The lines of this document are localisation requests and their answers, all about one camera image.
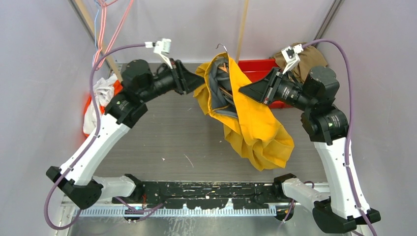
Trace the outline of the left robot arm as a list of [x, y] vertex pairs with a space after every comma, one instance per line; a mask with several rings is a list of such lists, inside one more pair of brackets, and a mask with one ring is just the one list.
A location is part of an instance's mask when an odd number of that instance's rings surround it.
[[112, 147], [147, 112], [147, 103], [167, 92], [180, 95], [203, 85], [202, 76], [190, 72], [180, 60], [170, 59], [152, 72], [147, 61], [137, 59], [122, 72], [122, 90], [105, 108], [99, 124], [76, 153], [46, 175], [81, 210], [98, 200], [122, 198], [137, 203], [144, 195], [142, 182], [131, 174], [97, 177], [94, 173]]

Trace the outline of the orange hanger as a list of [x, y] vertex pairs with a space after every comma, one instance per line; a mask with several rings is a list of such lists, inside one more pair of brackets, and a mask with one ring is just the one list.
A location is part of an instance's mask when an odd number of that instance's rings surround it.
[[[223, 62], [223, 64], [220, 64], [218, 66], [218, 69], [223, 71], [225, 74], [230, 75], [228, 65], [226, 64], [229, 61], [229, 54], [228, 54], [227, 48], [224, 44], [218, 43], [216, 46], [216, 49], [218, 49], [220, 46], [224, 49], [226, 56], [224, 57], [225, 61]], [[221, 79], [220, 83], [221, 83], [221, 85], [219, 86], [220, 90], [225, 94], [226, 97], [228, 97], [228, 99], [233, 100], [233, 92], [232, 92], [230, 80]]]

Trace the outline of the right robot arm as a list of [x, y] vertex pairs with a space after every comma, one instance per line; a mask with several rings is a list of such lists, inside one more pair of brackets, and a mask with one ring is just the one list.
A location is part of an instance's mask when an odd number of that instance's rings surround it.
[[263, 79], [239, 89], [259, 103], [281, 101], [301, 110], [302, 127], [322, 161], [329, 193], [307, 186], [293, 174], [276, 177], [271, 191], [279, 202], [292, 199], [307, 208], [317, 226], [328, 234], [351, 232], [358, 225], [381, 220], [360, 188], [348, 139], [348, 119], [334, 105], [339, 87], [332, 69], [315, 66], [304, 83], [292, 81], [289, 73], [275, 67]]

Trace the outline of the yellow pleated skirt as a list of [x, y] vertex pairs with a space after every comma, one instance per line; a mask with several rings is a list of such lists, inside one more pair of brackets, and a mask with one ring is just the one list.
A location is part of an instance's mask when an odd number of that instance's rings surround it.
[[[196, 74], [205, 83], [194, 91], [202, 112], [223, 124], [224, 139], [258, 171], [285, 168], [295, 147], [293, 138], [267, 105], [241, 94], [238, 89], [250, 82], [229, 57], [230, 75], [218, 69], [226, 53], [200, 64]], [[220, 90], [221, 79], [230, 80], [233, 100]]]

